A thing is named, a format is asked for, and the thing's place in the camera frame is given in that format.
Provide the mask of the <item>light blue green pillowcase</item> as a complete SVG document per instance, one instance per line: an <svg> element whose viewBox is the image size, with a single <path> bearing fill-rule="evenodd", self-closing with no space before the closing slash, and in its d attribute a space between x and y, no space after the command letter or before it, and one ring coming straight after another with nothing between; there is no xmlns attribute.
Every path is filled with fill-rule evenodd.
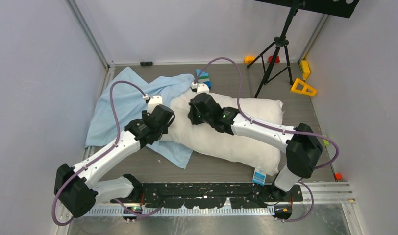
<svg viewBox="0 0 398 235"><path fill-rule="evenodd" d="M109 83L97 101L85 141L86 146L104 146L116 138L116 124L109 98L110 89L113 89L112 101L120 129L123 130L130 121L140 119L142 111L147 109L142 92L147 95L162 96L163 104L169 107L173 99L190 89L194 76L192 74L160 76L148 83L133 69L127 67L113 79L113 82L116 81L120 83L115 86Z"/></svg>

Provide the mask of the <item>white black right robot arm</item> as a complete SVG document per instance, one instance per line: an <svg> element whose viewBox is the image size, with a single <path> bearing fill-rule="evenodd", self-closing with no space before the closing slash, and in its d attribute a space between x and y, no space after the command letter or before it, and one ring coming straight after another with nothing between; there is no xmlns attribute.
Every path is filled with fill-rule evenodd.
<svg viewBox="0 0 398 235"><path fill-rule="evenodd" d="M285 200L299 180L312 176L323 152L321 143L307 124L283 126L248 117L240 107L222 108L207 93L196 95L189 106L188 118L193 125L207 123L217 132L252 138L286 154L286 165L270 189L271 196L277 201Z"/></svg>

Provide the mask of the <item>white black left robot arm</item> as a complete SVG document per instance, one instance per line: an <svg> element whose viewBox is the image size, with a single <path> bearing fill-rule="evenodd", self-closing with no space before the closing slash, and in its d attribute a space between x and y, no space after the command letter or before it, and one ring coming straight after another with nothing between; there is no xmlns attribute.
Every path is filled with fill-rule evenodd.
<svg viewBox="0 0 398 235"><path fill-rule="evenodd" d="M108 181L100 179L123 159L147 144L160 140L168 132L174 112L159 104L152 112L142 111L142 118L132 120L118 139L90 158L73 166L61 165L56 172L54 194L74 218L81 217L99 203L126 199L135 203L142 197L142 184L131 174Z"/></svg>

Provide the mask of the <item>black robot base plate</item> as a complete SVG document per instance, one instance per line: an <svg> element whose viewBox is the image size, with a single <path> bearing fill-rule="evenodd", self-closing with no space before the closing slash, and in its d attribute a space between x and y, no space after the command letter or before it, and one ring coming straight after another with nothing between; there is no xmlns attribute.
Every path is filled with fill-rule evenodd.
<svg viewBox="0 0 398 235"><path fill-rule="evenodd" d="M165 209L219 209L226 203L233 209L251 209L303 201L298 185L294 185L281 199L278 199L278 194L272 194L270 185L255 183L142 183L135 191L127 198L119 198L119 201Z"/></svg>

